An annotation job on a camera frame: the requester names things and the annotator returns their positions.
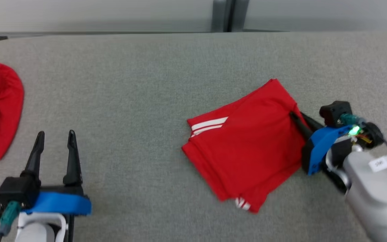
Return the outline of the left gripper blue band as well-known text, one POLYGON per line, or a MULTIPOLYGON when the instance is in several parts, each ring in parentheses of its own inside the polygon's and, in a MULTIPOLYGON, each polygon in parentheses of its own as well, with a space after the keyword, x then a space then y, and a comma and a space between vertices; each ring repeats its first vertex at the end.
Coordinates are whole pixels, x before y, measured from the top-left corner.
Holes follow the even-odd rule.
MULTIPOLYGON (((45 132, 37 134, 25 169, 21 177, 30 177, 36 184, 41 184, 39 178, 41 154, 44 150, 45 132)), ((69 158, 63 185, 43 186, 34 206, 23 209, 25 213, 61 213, 73 216, 88 216, 92 213, 92 203, 83 191, 83 179, 77 139, 74 130, 69 130, 67 148, 69 158)))

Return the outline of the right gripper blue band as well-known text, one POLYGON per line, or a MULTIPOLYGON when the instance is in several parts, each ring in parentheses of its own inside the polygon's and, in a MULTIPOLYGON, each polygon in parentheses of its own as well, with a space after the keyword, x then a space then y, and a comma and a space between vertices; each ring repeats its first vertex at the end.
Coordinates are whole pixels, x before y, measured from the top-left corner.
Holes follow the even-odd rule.
POLYGON ((295 112, 290 112, 289 115, 306 141, 302 148, 302 168, 307 175, 313 175, 322 169, 333 170, 342 165, 345 157, 352 151, 350 132, 358 131, 358 126, 325 127, 304 112, 301 112, 301 117, 295 112))

